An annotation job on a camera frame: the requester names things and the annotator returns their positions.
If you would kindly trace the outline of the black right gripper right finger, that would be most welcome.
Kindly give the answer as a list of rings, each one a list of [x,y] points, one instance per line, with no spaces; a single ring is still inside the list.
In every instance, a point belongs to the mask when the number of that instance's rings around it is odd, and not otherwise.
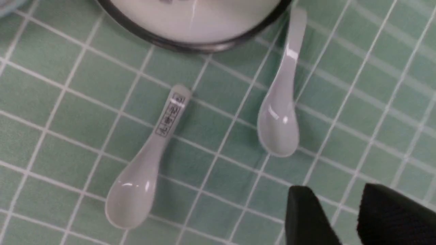
[[[363,245],[434,245],[436,215],[385,185],[367,183],[357,233]]]

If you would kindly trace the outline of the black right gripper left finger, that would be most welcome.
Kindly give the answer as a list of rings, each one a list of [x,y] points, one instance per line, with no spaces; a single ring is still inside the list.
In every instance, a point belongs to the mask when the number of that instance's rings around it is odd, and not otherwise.
[[[289,188],[285,213],[285,244],[341,245],[315,193],[307,186]]]

